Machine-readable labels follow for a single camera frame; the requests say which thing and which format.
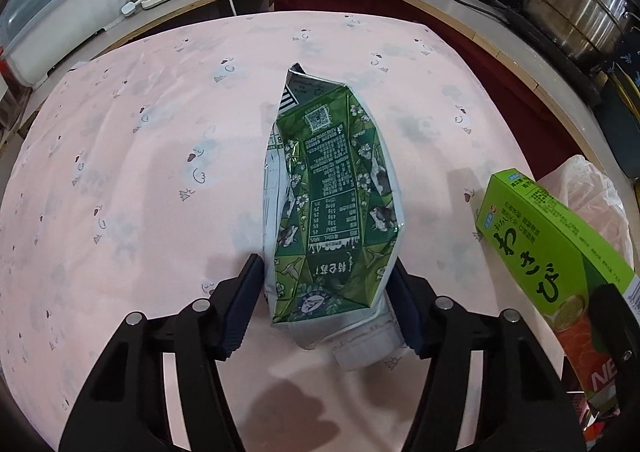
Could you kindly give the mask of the green wasabi box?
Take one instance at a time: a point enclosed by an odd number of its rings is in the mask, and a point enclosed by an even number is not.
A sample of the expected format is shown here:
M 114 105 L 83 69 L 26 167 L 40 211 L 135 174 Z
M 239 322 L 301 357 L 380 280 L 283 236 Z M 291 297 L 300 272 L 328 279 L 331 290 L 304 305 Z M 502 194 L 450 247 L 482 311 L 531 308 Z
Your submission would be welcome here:
M 639 277 L 597 231 L 515 168 L 493 174 L 476 227 L 546 320 L 599 411 L 616 402 L 617 368 L 588 318 L 596 289 L 612 284 L 639 319 Z

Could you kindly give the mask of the green milk carton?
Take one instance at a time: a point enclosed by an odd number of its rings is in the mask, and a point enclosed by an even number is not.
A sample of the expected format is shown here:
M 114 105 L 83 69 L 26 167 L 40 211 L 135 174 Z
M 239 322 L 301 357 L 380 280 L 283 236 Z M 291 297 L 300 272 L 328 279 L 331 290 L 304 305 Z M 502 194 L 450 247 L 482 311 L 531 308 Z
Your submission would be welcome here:
M 390 153 L 349 86 L 299 64 L 269 136 L 262 221 L 270 318 L 297 346 L 329 348 L 345 371 L 402 346 L 385 291 L 405 227 Z

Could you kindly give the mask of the white lined trash bin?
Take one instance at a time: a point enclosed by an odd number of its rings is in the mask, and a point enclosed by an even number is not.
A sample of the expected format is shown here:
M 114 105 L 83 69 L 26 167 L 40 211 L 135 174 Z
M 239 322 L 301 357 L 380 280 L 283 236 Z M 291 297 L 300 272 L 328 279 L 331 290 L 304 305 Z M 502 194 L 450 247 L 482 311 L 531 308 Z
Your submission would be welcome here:
M 574 155 L 537 183 L 585 220 L 634 268 L 628 218 L 608 176 L 582 155 Z

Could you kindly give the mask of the pink patterned tablecloth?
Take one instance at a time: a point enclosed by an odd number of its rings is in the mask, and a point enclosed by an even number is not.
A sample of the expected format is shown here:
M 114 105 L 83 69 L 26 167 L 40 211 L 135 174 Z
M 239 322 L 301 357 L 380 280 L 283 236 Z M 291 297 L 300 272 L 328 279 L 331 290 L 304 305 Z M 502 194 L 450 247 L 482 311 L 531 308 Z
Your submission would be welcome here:
M 490 176 L 527 163 L 450 43 L 377 16 L 236 16 L 67 73 L 18 154 L 1 203 L 1 362 L 51 446 L 126 314 L 176 313 L 262 248 L 265 152 L 293 64 L 344 82 L 373 113 L 401 190 L 406 268 L 471 311 L 518 310 L 561 365 L 476 232 Z

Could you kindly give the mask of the blue yellow stacked basins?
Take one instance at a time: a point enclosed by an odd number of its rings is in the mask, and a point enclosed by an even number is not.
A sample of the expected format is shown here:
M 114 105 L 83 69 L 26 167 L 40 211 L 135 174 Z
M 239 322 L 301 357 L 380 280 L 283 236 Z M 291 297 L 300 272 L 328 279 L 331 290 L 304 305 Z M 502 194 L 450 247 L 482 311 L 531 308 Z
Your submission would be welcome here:
M 639 89 L 614 63 L 600 94 L 594 115 L 623 173 L 639 178 Z

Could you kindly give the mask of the black induction cooker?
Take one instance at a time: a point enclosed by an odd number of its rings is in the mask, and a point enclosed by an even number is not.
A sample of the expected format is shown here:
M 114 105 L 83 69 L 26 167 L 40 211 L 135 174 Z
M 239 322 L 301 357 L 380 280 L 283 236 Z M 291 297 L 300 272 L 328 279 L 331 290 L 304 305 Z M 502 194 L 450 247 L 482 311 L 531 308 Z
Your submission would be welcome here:
M 576 92 L 585 105 L 594 108 L 601 103 L 600 90 L 593 79 L 557 45 L 521 13 L 496 1 L 494 8 L 504 16 L 508 27 L 536 50 Z

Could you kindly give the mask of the navy patterned cloth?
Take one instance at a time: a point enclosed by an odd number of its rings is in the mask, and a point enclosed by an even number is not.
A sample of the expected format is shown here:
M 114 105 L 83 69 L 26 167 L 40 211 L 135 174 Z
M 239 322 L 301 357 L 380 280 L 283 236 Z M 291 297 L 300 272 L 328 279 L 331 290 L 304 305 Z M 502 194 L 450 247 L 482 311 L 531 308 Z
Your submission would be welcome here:
M 608 74 L 614 74 L 616 70 L 622 71 L 639 88 L 639 16 L 634 12 L 627 12 L 628 19 L 625 31 L 614 49 L 611 63 L 608 66 Z

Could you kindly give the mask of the large steel steamer pot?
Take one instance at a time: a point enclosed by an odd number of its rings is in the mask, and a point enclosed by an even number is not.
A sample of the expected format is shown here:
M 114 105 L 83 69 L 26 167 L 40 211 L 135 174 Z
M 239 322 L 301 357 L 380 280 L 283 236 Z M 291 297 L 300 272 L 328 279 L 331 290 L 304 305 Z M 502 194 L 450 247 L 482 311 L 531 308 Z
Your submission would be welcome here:
M 627 0 L 525 0 L 523 9 L 577 62 L 612 56 L 631 21 Z

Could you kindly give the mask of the white dish drainer box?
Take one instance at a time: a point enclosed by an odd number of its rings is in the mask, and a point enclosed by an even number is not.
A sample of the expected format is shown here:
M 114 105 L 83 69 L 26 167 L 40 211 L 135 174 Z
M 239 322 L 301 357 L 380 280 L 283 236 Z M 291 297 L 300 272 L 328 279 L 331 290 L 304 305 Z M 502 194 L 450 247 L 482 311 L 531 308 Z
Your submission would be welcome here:
M 2 59 L 36 88 L 51 68 L 100 30 L 122 20 L 130 0 L 9 0 L 1 15 Z

